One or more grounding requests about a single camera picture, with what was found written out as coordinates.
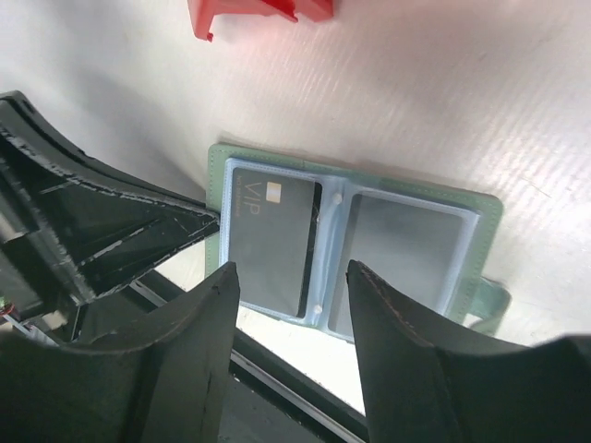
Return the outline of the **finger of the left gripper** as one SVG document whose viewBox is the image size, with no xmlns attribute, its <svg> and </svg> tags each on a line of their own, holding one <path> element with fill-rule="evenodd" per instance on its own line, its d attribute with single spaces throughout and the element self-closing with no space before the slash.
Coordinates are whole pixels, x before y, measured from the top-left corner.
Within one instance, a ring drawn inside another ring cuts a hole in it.
<svg viewBox="0 0 591 443">
<path fill-rule="evenodd" d="M 1 159 L 67 183 L 83 196 L 83 305 L 110 295 L 178 252 L 217 233 L 220 218 L 205 204 L 123 173 L 87 155 L 32 106 L 25 95 L 1 97 Z"/>
</svg>

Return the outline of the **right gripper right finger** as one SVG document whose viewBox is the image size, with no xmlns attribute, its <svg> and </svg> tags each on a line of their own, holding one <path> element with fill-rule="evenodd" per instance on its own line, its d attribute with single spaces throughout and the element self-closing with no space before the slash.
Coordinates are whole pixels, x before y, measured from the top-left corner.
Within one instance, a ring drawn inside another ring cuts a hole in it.
<svg viewBox="0 0 591 443">
<path fill-rule="evenodd" d="M 586 442 L 590 340 L 534 347 L 463 327 L 347 269 L 357 362 L 373 442 Z"/>
</svg>

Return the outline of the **red plastic card bin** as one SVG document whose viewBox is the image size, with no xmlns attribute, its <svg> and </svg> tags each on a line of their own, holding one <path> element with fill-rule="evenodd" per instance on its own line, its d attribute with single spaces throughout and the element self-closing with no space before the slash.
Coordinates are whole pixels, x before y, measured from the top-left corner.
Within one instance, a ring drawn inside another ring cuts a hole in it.
<svg viewBox="0 0 591 443">
<path fill-rule="evenodd" d="M 334 16 L 332 0 L 188 0 L 187 7 L 195 37 L 205 42 L 213 41 L 211 25 L 221 15 L 277 16 L 293 23 L 298 15 L 313 22 Z"/>
</svg>

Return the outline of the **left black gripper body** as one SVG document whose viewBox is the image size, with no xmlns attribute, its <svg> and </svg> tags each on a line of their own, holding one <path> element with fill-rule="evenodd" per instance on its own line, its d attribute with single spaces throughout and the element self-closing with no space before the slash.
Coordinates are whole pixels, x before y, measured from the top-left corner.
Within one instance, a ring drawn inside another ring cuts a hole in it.
<svg viewBox="0 0 591 443">
<path fill-rule="evenodd" d="M 26 332 L 78 339 L 83 322 L 83 196 L 47 173 L 34 185 L 1 159 L 1 314 Z"/>
</svg>

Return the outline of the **green leather card holder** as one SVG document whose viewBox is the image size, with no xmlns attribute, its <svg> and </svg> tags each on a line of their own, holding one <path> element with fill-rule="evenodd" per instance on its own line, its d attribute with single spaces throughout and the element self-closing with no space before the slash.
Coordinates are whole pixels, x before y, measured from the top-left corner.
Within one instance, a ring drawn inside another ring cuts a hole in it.
<svg viewBox="0 0 591 443">
<path fill-rule="evenodd" d="M 440 315 L 497 317 L 482 270 L 503 206 L 498 198 L 427 182 L 391 179 L 263 150 L 226 144 L 209 150 L 208 204 L 220 231 L 206 243 L 207 271 L 229 259 L 233 170 L 245 168 L 322 185 L 320 215 L 303 317 L 241 304 L 263 315 L 351 341 L 345 282 L 350 260 L 365 263 L 395 289 Z"/>
</svg>

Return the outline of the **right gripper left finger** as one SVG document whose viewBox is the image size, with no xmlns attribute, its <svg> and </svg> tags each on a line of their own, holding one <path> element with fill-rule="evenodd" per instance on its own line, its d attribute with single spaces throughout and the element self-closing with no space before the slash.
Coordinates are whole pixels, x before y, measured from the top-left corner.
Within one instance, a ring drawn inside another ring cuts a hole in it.
<svg viewBox="0 0 591 443">
<path fill-rule="evenodd" d="M 1 335 L 5 442 L 213 442 L 239 305 L 234 263 L 89 344 Z"/>
</svg>

